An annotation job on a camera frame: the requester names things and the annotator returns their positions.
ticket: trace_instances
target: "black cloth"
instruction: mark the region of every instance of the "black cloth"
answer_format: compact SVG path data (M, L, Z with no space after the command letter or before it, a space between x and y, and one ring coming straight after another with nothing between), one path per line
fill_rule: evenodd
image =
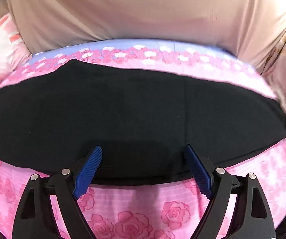
M52 175L96 145L93 183L191 178L182 153L227 167L286 137L278 102L227 83L71 60L0 89L0 160Z

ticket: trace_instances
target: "blue ribbed pad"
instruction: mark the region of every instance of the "blue ribbed pad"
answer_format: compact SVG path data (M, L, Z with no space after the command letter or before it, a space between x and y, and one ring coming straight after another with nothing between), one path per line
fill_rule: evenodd
M210 199L213 195L211 190L211 178L190 145L185 147L185 159L195 178L200 192Z
M90 186L92 179L98 169L102 160L102 148L97 146L91 156L87 159L82 169L75 178L75 189L73 195L76 199L79 199L84 195Z

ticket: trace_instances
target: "brown cloth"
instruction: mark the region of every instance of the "brown cloth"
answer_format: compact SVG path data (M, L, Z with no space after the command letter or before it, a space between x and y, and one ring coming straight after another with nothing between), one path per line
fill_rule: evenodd
M227 49L254 65L286 111L286 0L1 0L31 53L159 38Z

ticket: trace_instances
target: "white and pink pillow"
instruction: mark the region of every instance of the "white and pink pillow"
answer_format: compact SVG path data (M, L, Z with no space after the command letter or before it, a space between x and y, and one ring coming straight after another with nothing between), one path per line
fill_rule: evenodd
M11 14L4 15L0 19L0 82L31 57Z

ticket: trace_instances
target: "round metal bolt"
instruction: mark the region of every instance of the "round metal bolt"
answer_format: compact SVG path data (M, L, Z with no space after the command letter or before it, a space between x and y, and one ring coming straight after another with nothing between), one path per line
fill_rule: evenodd
M217 168L217 169L216 169L216 172L217 172L218 174L224 174L224 173L225 173L225 170L224 170L223 168Z
M253 173L250 173L250 174L248 175L248 177L251 178L252 180L255 180L255 179L256 179L256 175L253 174Z
M33 175L31 176L31 180L35 181L35 180L37 180L37 179L38 179L38 175L37 175L37 174L33 174Z
M61 173L62 173L63 175L69 175L70 172L71 172L70 169L64 169L64 170L62 170Z

